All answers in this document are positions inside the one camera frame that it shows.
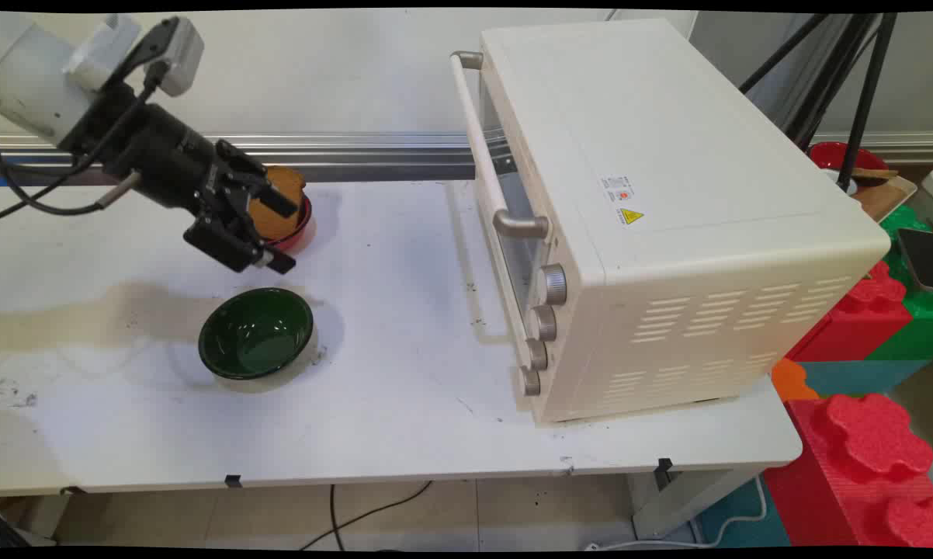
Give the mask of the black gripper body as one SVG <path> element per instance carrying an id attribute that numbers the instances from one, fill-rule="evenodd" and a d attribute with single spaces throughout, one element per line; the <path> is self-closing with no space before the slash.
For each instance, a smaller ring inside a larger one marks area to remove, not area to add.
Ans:
<path id="1" fill-rule="evenodd" d="M 87 155 L 137 97 L 126 82 L 97 93 L 83 117 L 60 139 L 59 148 Z M 229 181 L 230 170 L 218 159 L 214 143 L 154 103 L 137 107 L 95 160 L 116 179 L 139 172 L 136 191 L 165 208 L 192 215 L 200 212 L 202 202 L 211 203 L 225 190 L 240 187 Z"/>

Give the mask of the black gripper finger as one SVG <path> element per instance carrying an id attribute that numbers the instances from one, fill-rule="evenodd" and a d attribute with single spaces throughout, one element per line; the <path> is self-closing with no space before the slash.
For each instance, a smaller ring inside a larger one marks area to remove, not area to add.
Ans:
<path id="1" fill-rule="evenodd" d="M 282 166 L 268 168 L 225 139 L 216 141 L 214 147 L 223 181 L 243 189 L 283 218 L 300 211 L 299 172 Z"/>
<path id="2" fill-rule="evenodd" d="M 250 202 L 248 194 L 223 194 L 215 205 L 203 204 L 183 240 L 233 272 L 254 266 L 286 275 L 296 259 L 265 243 L 248 212 Z"/>

